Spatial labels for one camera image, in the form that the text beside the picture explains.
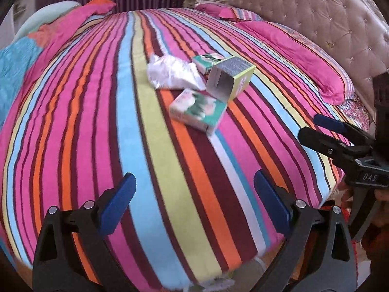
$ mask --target tufted headboard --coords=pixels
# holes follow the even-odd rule
[[[389,71],[389,26],[372,0],[229,0],[286,25],[323,48],[349,74],[374,116],[372,77]]]

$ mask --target plastic bag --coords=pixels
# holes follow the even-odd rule
[[[205,84],[194,63],[170,55],[151,55],[147,77],[155,89],[205,90]]]

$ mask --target box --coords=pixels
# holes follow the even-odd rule
[[[255,66],[233,56],[215,64],[208,77],[207,92],[222,102],[230,102],[248,86]]]
[[[208,75],[214,64],[223,60],[224,57],[220,54],[205,54],[195,56],[192,58],[192,62],[196,64],[197,70],[203,75]]]
[[[213,134],[227,109],[227,104],[211,96],[185,89],[169,107],[169,114],[184,124]]]

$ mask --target striped bedsheet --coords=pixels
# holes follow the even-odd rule
[[[190,61],[211,52],[242,56],[257,69],[207,137],[169,118],[179,91],[155,91],[146,66],[152,53]],[[0,164],[2,221],[27,265],[50,206],[78,208],[131,172],[137,191],[107,245],[141,291],[183,288],[279,242],[254,191],[257,170],[313,207],[341,177],[296,136],[315,127],[316,113],[347,121],[345,114],[266,44],[195,10],[91,17],[25,90],[1,132]]]

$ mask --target screw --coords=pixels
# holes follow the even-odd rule
[[[91,208],[93,208],[95,206],[95,202],[94,201],[87,201],[87,202],[85,202],[85,204],[84,204],[84,208],[86,208],[86,209],[91,209]]]
[[[51,206],[49,208],[49,214],[54,214],[55,212],[57,212],[57,207],[56,206]]]
[[[334,206],[334,207],[332,207],[332,210],[333,210],[336,214],[342,213],[342,210],[339,208],[339,206]]]
[[[298,208],[303,209],[303,208],[305,208],[305,207],[307,206],[307,204],[306,204],[303,200],[297,200],[297,201],[296,201],[296,206],[297,206]]]

